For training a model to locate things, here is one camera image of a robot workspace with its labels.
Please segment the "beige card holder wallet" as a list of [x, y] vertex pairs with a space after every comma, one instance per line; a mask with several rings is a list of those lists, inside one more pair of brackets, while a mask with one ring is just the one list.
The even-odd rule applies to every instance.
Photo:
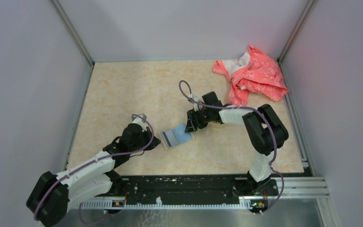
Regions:
[[186, 124], [181, 123], [171, 129], [159, 133], [165, 150], [170, 150], [183, 145], [193, 139], [195, 136], [192, 132], [185, 132]]

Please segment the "grey white credit card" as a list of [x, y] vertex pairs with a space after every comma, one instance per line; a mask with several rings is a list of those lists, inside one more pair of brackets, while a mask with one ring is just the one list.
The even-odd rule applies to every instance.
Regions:
[[189, 141], [190, 134], [184, 133], [182, 128], [173, 128], [171, 130], [161, 132], [161, 136], [165, 140], [167, 148], [175, 148], [183, 143]]

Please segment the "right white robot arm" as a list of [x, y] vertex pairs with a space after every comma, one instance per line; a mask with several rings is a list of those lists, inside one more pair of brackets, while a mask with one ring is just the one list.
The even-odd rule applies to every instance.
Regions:
[[252, 167], [248, 171], [248, 191], [261, 194], [270, 180], [271, 165], [276, 159], [277, 150], [289, 138], [288, 131], [274, 109], [264, 104], [257, 109], [251, 107], [222, 104], [215, 92], [197, 98], [188, 94], [187, 99], [193, 108], [187, 111], [185, 132], [195, 132], [209, 123], [236, 124], [244, 126], [251, 144], [256, 150]]

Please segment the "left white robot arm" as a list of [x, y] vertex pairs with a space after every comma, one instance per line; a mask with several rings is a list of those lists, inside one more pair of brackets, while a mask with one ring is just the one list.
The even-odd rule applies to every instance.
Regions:
[[60, 222], [67, 212], [97, 195], [122, 192], [122, 177], [115, 168], [132, 154], [153, 150], [161, 140], [148, 123], [130, 123], [110, 144], [88, 161], [66, 171], [43, 173], [34, 186], [26, 206], [34, 219], [46, 227]]

